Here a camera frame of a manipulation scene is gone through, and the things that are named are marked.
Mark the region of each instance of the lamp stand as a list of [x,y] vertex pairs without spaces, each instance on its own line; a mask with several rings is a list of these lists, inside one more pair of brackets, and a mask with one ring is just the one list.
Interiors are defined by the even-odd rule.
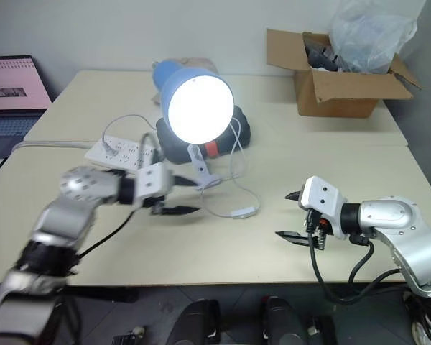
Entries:
[[202,190],[203,188],[207,189],[222,182],[222,177],[220,175],[209,173],[208,166],[206,165],[198,145],[190,144],[188,145],[187,150],[198,177],[196,180],[198,183],[196,190]]

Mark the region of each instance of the white table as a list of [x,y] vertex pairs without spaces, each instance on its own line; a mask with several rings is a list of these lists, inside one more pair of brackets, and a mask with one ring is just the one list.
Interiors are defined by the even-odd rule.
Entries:
[[[306,247],[280,239],[276,231],[303,232],[304,211],[284,196],[313,174],[338,186],[350,201],[401,195],[415,200],[431,225],[431,187],[406,147],[323,147],[276,151],[252,147],[242,179],[264,202],[260,214],[246,220],[215,218],[205,211],[180,216],[150,216],[141,210],[121,233],[79,265],[78,285],[156,285],[236,282],[314,282]],[[85,164],[84,151],[25,148],[16,151],[0,171],[0,279],[26,242],[40,211],[57,196],[58,180],[70,167]],[[227,157],[214,161],[226,171]],[[176,167],[190,175],[187,165]],[[218,211],[250,205],[251,199],[225,183],[208,191]],[[175,188],[170,206],[199,206],[191,188]],[[85,243],[91,245],[116,228],[127,206],[103,206]],[[348,279],[366,248],[329,238],[318,254],[328,281]],[[388,249],[376,243],[376,254],[357,280],[371,280],[392,268]]]
[[[297,112],[294,86],[288,77],[225,75],[252,124],[252,137],[264,144],[306,147],[319,144],[407,145],[383,102],[368,119],[303,117]],[[97,141],[112,119],[137,113],[152,122],[161,111],[150,72],[82,71],[61,93],[25,140]],[[138,141],[149,130],[138,118],[121,120],[109,134]]]
[[[308,250],[274,234],[303,232],[305,212],[284,196],[319,175],[352,202],[386,195],[415,200],[431,225],[431,187],[405,146],[389,112],[380,106],[369,119],[305,118],[297,115],[289,78],[226,78],[252,126],[246,154],[250,169],[241,179],[261,197],[261,213],[245,220],[216,218],[205,211],[186,216],[150,216],[141,210],[121,233],[79,265],[78,285],[157,285],[237,282],[315,282]],[[27,135],[27,140],[97,140],[105,124],[129,112],[157,119],[150,98],[149,73],[79,73]],[[147,125],[138,119],[113,126],[111,134],[137,139]],[[0,171],[0,279],[17,258],[41,210],[58,194],[60,176],[88,164],[79,149],[24,148]],[[228,157],[210,161],[226,174]],[[189,165],[174,166],[192,177]],[[219,212],[252,205],[243,192],[224,183],[208,191],[208,204]],[[169,206],[199,206],[191,188],[175,188]],[[103,206],[85,247],[115,229],[127,206]],[[323,276],[342,282],[366,248],[329,238],[318,254]],[[392,268],[388,249],[376,253],[357,276],[372,280]]]

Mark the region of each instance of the plastic bag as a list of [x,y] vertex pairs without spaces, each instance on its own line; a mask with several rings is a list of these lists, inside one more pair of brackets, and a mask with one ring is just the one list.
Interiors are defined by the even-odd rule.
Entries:
[[350,0],[334,16],[329,38],[344,71],[386,73],[416,31],[412,18],[388,14],[371,0]]

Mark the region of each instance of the lamp light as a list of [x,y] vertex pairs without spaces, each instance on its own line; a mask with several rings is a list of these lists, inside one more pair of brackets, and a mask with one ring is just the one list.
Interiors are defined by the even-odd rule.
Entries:
[[233,94],[219,75],[166,60],[156,64],[153,81],[166,124],[184,142],[210,142],[230,124]]

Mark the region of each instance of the cardboard box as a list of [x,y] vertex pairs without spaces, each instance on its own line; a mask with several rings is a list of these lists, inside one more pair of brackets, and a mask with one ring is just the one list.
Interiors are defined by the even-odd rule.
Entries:
[[295,95],[302,116],[368,117],[380,99],[411,99],[397,80],[420,87],[398,55],[387,74],[319,71],[308,65],[304,37],[329,45],[326,34],[267,29],[267,64],[294,70]]

